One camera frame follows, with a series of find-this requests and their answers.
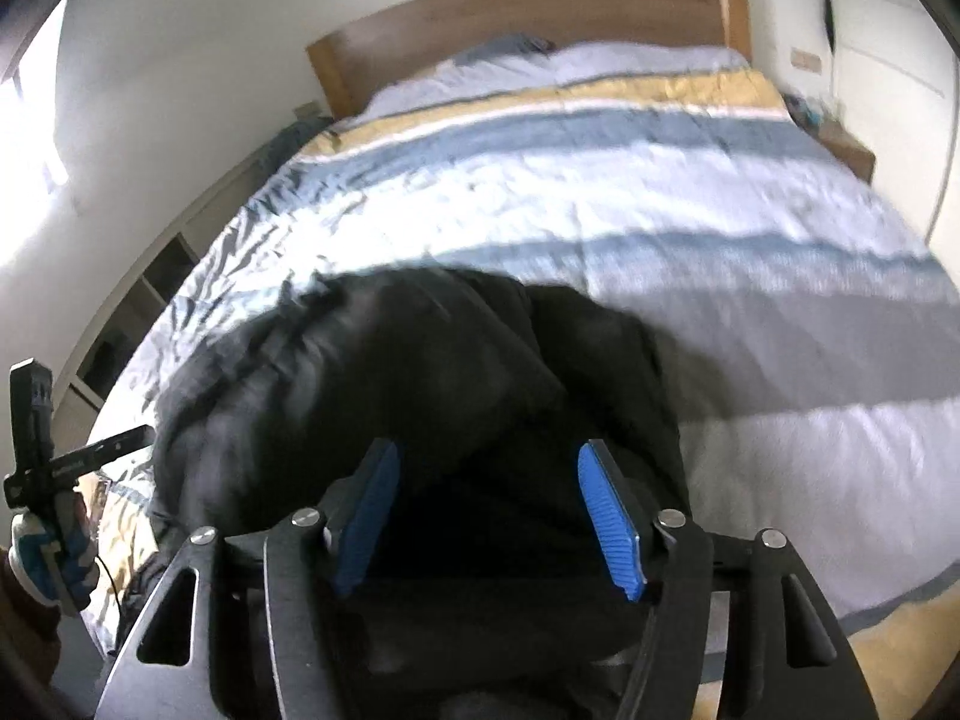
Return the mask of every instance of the wall socket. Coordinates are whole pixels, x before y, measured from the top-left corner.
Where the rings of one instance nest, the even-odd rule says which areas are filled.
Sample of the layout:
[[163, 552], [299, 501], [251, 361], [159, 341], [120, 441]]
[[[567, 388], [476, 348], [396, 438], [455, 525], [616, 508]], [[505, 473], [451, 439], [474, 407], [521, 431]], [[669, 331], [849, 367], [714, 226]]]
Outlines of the wall socket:
[[800, 49], [790, 50], [790, 64], [798, 70], [805, 70], [808, 73], [819, 74], [824, 69], [823, 60], [810, 52], [802, 52]]
[[322, 114], [323, 108], [320, 108], [320, 102], [318, 100], [310, 100], [309, 103], [304, 103], [294, 108], [294, 116], [301, 122], [305, 119], [315, 119]]

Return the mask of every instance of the nightstand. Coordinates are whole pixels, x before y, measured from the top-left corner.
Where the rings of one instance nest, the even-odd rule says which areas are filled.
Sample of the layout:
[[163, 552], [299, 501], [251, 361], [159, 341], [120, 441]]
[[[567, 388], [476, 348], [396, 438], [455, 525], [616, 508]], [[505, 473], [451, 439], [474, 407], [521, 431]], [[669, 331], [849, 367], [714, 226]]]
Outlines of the nightstand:
[[874, 177], [877, 158], [867, 146], [843, 129], [840, 122], [827, 119], [819, 129], [808, 129], [808, 132], [821, 146], [849, 167], [853, 175], [867, 184], [870, 183]]

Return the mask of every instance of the headboard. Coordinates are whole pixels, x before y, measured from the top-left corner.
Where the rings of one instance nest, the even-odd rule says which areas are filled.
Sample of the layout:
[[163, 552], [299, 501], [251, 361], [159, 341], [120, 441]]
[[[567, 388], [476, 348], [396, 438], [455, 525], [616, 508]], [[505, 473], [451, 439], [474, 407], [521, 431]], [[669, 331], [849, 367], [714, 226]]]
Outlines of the headboard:
[[751, 59], [747, 0], [411, 0], [350, 22], [307, 47], [336, 117], [378, 89], [509, 32], [557, 47], [583, 40], [729, 46]]

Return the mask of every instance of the gloved hand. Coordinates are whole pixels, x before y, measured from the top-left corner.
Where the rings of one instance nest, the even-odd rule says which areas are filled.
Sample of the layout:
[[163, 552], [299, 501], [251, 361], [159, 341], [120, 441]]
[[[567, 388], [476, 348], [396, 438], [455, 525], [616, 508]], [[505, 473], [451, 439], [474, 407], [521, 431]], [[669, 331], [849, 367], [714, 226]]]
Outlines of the gloved hand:
[[[90, 592], [100, 579], [94, 562], [97, 546], [90, 541], [90, 523], [80, 493], [58, 493], [54, 504], [64, 531], [65, 554], [53, 546], [53, 526], [26, 512], [13, 517], [8, 560], [13, 576], [32, 599], [45, 607], [59, 605], [65, 614], [75, 614], [90, 605]], [[50, 557], [59, 567], [54, 573]], [[69, 595], [66, 603], [61, 597], [64, 594]]]

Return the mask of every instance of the metal screw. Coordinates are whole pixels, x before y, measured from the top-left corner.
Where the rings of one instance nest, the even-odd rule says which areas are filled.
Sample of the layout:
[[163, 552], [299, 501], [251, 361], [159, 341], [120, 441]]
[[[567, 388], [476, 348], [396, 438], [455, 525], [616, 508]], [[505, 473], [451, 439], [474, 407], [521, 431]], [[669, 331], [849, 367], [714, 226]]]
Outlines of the metal screw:
[[686, 524], [686, 516], [678, 509], [664, 509], [656, 516], [656, 521], [664, 528], [683, 528]]
[[768, 528], [760, 535], [764, 546], [770, 549], [782, 549], [786, 546], [786, 536], [774, 528]]
[[292, 522], [298, 528], [309, 528], [320, 522], [320, 512], [316, 509], [297, 509], [292, 517]]
[[192, 541], [198, 547], [209, 544], [214, 538], [217, 538], [217, 529], [212, 525], [205, 525], [203, 528], [197, 528], [197, 530], [190, 534], [190, 541]]

